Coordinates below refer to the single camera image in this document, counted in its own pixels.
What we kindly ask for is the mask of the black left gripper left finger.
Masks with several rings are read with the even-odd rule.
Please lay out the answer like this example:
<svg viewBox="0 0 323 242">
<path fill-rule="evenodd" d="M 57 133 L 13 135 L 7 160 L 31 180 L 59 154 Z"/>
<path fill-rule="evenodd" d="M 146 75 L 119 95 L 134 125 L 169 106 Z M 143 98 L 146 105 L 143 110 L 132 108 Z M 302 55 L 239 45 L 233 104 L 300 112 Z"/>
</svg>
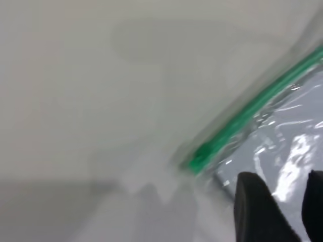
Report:
<svg viewBox="0 0 323 242">
<path fill-rule="evenodd" d="M 239 242 L 301 241 L 256 173 L 238 174 L 234 221 Z"/>
</svg>

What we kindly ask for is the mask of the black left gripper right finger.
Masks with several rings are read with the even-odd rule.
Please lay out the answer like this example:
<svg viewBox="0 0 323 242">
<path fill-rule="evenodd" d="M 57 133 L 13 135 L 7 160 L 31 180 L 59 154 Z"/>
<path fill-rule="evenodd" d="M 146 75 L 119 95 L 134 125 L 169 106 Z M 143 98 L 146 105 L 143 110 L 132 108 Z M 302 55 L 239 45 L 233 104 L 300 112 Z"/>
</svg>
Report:
<svg viewBox="0 0 323 242">
<path fill-rule="evenodd" d="M 322 171 L 312 170 L 308 175 L 302 221 L 309 239 L 322 242 Z"/>
</svg>

